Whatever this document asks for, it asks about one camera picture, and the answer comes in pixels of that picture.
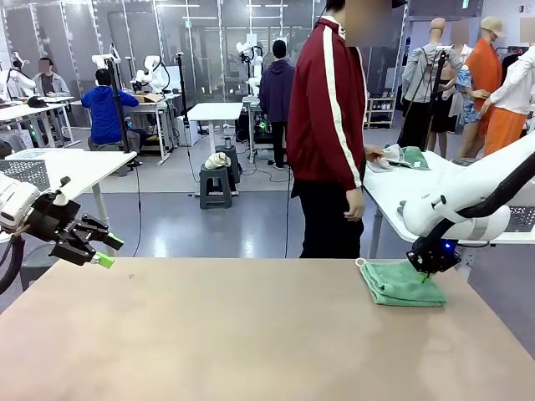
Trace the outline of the white height-adjustable desk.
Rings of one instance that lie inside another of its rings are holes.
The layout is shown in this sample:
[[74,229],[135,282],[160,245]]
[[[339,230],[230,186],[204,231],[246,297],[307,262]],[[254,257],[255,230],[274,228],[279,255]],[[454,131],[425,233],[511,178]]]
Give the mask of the white height-adjustable desk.
[[[207,122],[208,123],[208,136],[210,140],[210,151],[209,154],[212,155],[216,153],[216,135],[215,135],[215,125],[216,123],[221,124],[222,131],[224,131],[223,123],[225,121],[235,121],[239,118],[242,111],[242,103],[199,103],[194,106],[191,111],[188,113],[188,118],[190,122]],[[233,196],[237,194],[237,191],[232,187],[235,185],[233,182],[232,173],[229,169],[228,175],[232,189],[232,199]]]

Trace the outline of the white terry towel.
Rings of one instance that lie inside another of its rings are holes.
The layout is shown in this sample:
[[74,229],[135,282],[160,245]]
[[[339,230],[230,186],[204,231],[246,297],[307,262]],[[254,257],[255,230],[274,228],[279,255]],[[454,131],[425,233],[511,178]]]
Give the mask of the white terry towel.
[[398,145],[391,145],[382,149],[383,154],[373,161],[368,161],[367,166],[375,173],[392,170],[395,166],[405,163],[403,150]]

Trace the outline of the white rectangular table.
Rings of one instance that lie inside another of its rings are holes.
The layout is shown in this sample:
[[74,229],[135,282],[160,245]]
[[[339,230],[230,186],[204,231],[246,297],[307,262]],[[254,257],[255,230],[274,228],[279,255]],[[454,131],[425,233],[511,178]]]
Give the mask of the white rectangular table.
[[[370,164],[366,167],[364,188],[375,205],[374,223],[371,231],[371,243],[367,257],[377,258],[380,232],[383,220],[387,220],[397,235],[404,241],[412,243],[416,236],[405,228],[397,209],[401,201],[413,195],[424,195],[429,189],[464,167],[426,151],[425,159],[430,170],[413,170],[406,167],[394,167],[387,172],[374,172]],[[513,206],[535,206],[535,177],[512,199]],[[503,232],[491,242],[492,245],[535,245],[535,226],[531,232]]]
[[59,186],[61,178],[68,176],[71,179],[63,189],[63,193],[71,200],[92,190],[99,218],[108,223],[99,183],[136,156],[135,152],[46,148],[22,150],[8,156],[7,160],[43,160],[49,184],[54,189]]

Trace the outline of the mannequin in blue floral dress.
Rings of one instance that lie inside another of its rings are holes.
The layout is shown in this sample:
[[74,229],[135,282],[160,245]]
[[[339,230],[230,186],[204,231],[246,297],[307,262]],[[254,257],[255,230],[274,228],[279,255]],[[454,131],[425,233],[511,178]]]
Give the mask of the mannequin in blue floral dress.
[[447,82],[447,91],[441,99],[448,100],[451,105],[448,109],[447,133],[454,134],[457,127],[477,122],[481,115],[476,110],[475,98],[472,96],[473,82],[466,61],[471,55],[473,48],[468,46],[470,38],[470,22],[468,20],[457,20],[451,23],[451,45],[462,66],[458,73]]

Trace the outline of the grey plastic mesh basket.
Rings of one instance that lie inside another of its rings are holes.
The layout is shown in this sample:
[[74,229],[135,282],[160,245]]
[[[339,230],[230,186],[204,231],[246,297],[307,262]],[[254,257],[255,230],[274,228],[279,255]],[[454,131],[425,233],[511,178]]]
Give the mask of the grey plastic mesh basket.
[[50,188],[43,160],[0,160],[0,172],[12,179],[32,184],[41,192]]
[[[490,195],[482,197],[474,206],[461,209],[461,216],[489,216],[501,206],[506,206],[533,177],[535,177],[535,153],[507,175]],[[519,206],[510,206],[510,211],[511,216],[505,232],[528,233],[528,230],[535,228],[535,206],[529,206],[527,201],[524,201]]]

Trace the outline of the black tripod stand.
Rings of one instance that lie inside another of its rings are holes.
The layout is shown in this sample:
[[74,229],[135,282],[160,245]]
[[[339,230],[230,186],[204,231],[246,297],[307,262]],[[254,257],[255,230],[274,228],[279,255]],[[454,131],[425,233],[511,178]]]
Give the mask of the black tripod stand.
[[137,157],[139,156],[139,150],[135,150],[133,147],[131,147],[131,145],[136,145],[136,142],[133,141],[128,136],[128,133],[127,133],[123,105],[121,103],[120,93],[119,93],[117,82],[116,82],[115,61],[110,54],[107,54],[104,57],[104,64],[108,72],[108,75],[110,77],[110,84],[112,88],[113,100],[115,104],[115,110],[117,113],[118,124],[120,127],[121,142],[123,145],[124,152],[125,153],[135,152],[134,159],[131,162],[129,162],[127,165],[131,169],[137,170],[137,168],[142,165],[142,162],[137,160]]

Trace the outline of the white robot workbench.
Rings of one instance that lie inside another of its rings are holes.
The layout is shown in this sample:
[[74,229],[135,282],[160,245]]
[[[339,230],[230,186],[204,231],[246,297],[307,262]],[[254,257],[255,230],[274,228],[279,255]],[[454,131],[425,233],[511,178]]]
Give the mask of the white robot workbench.
[[176,102],[181,96],[179,94],[165,94],[164,96],[165,99],[157,104],[146,103],[134,108],[125,108],[133,126],[148,134],[141,154],[156,156],[158,166],[167,162],[172,152],[178,147],[180,137],[179,130],[176,128],[176,118],[179,114]]

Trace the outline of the computer tower with coloured lights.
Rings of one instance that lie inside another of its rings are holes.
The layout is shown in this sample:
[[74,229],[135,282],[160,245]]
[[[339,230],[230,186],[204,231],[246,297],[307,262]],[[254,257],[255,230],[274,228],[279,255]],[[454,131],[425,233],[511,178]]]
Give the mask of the computer tower with coloured lights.
[[252,141],[255,145],[273,145],[272,126],[261,111],[252,112]]

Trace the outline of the person's right hand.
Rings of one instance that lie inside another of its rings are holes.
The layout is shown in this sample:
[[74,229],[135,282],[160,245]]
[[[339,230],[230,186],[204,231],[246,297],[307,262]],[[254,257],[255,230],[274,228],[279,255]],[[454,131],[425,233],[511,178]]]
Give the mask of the person's right hand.
[[346,192],[346,200],[349,209],[344,213],[348,221],[359,221],[364,215],[364,195],[361,188],[355,188]]

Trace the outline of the black round stool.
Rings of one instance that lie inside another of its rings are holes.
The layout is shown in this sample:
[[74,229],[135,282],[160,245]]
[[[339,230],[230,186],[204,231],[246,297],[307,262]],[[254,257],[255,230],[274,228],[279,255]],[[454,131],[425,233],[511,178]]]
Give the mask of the black round stool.
[[238,160],[238,153],[237,153],[236,146],[229,145],[228,147],[226,147],[225,145],[217,145],[216,152],[224,153],[227,156],[227,158],[230,160],[231,164],[229,166],[229,169],[232,173],[233,182],[235,184],[238,184],[241,180],[242,167]]

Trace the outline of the person's right forearm red sleeve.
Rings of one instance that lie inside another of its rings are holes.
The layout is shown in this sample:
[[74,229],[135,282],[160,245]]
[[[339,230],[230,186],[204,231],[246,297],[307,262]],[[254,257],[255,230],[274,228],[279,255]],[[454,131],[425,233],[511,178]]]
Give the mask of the person's right forearm red sleeve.
[[364,160],[364,142],[362,133],[358,130],[345,129],[343,125],[336,126],[336,142],[338,146],[335,156],[334,169],[339,182],[345,190],[355,190],[362,186],[360,171]]

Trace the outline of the mannequin white top orange trousers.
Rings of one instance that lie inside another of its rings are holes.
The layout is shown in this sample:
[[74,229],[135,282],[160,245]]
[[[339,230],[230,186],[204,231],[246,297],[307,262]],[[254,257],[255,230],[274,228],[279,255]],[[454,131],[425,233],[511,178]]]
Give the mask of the mannequin white top orange trousers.
[[488,156],[518,140],[531,109],[535,86],[535,43],[507,69],[502,86],[481,107],[481,115],[492,109],[484,155]]

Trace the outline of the grey plastic step stool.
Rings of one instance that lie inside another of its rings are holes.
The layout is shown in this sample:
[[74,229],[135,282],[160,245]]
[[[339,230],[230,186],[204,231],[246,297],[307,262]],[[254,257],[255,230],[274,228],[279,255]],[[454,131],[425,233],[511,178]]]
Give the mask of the grey plastic step stool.
[[232,206],[232,189],[226,166],[213,170],[201,166],[199,203],[202,210]]

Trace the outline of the person in navy hoodie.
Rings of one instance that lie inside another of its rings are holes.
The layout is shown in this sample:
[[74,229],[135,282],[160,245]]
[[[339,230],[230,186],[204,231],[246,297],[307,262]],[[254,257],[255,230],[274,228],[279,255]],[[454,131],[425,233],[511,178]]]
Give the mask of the person in navy hoodie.
[[273,133],[274,164],[278,170],[285,167],[283,139],[288,129],[288,112],[295,72],[287,60],[287,45],[278,39],[273,43],[274,60],[262,73],[259,100]]

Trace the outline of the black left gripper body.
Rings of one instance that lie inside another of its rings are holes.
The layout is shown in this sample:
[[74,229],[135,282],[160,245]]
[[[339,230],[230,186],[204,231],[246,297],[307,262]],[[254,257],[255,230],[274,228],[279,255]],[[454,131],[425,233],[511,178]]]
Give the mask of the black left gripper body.
[[37,198],[28,215],[28,234],[46,242],[67,241],[81,246],[83,241],[73,232],[81,205],[73,200],[55,205],[59,196],[57,192],[45,192]]

